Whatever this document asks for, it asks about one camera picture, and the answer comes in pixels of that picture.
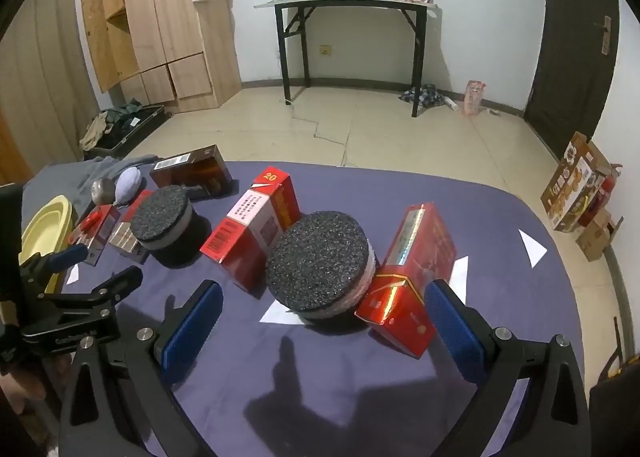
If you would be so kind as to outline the person's left hand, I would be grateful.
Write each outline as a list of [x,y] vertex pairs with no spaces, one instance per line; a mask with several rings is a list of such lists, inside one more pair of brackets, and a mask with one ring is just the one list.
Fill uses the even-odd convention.
[[28,401],[44,401],[47,396],[42,382],[31,373],[21,370],[2,375],[0,385],[6,400],[17,415],[24,411]]

